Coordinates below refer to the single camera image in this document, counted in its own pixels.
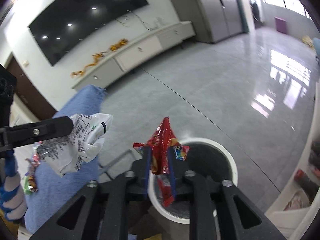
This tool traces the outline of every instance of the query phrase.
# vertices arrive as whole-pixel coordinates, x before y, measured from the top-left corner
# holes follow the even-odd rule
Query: purple box
[[[275,21],[276,21],[276,30],[284,34],[288,34],[286,20],[275,17]]]

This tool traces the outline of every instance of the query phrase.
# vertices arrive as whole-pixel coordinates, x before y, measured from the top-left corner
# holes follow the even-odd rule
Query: light switch
[[[24,67],[27,67],[27,66],[29,65],[29,61],[25,60],[25,61],[22,63],[22,65],[23,65]]]

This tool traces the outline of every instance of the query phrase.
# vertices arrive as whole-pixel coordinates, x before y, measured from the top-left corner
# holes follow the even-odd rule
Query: candy wrapper
[[[70,117],[73,130],[69,136],[50,139],[33,145],[40,160],[48,163],[61,177],[77,172],[83,162],[93,160],[104,144],[102,137],[110,128],[112,115],[75,114]]]
[[[170,127],[169,117],[163,119],[146,144],[133,144],[133,148],[141,155],[143,154],[144,146],[150,146],[152,149],[152,164],[150,169],[154,175],[169,174],[167,156],[168,147],[174,147],[176,158],[182,161],[186,159],[189,150],[188,146],[182,146],[178,142]],[[157,176],[157,180],[164,198],[164,204],[168,206],[173,202],[171,188],[168,188],[169,181],[164,181],[163,176]]]
[[[28,191],[29,192],[36,192],[38,191],[36,178],[35,178],[35,172],[36,168],[40,165],[40,158],[37,154],[34,154],[32,156],[32,160],[26,159],[26,161],[29,162],[28,166],[28,172],[27,172],[27,178],[25,181],[25,184],[28,184]]]

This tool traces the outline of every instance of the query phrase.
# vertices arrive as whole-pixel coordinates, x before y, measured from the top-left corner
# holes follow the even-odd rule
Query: screw
[[[136,173],[134,171],[126,171],[124,176],[127,178],[132,178],[132,177],[136,176]]]
[[[224,187],[231,187],[233,185],[233,183],[231,180],[226,179],[226,180],[222,181],[222,185]]]
[[[194,171],[186,171],[184,175],[187,177],[193,177],[196,175],[196,173]]]
[[[97,187],[98,182],[96,180],[90,180],[89,183],[87,184],[87,187]]]

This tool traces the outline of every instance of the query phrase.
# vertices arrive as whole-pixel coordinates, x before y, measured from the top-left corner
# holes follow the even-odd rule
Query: gray tiled floor
[[[299,80],[305,68],[309,84]],[[205,137],[223,145],[238,166],[239,188],[265,211],[300,158],[318,78],[314,52],[272,29],[218,44],[185,43],[107,89],[102,111],[114,121],[100,161],[145,142],[169,116],[178,138]]]

